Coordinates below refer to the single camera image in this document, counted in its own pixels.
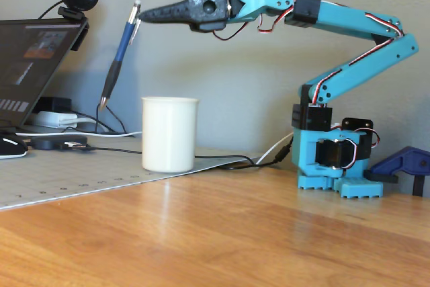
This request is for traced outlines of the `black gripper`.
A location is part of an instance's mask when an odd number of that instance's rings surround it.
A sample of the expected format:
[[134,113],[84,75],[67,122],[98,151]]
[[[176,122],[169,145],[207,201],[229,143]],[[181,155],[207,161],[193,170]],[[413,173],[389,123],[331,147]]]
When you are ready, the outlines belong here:
[[193,32],[225,29],[228,20],[227,0],[183,0],[140,12],[142,22],[150,24],[186,24]]

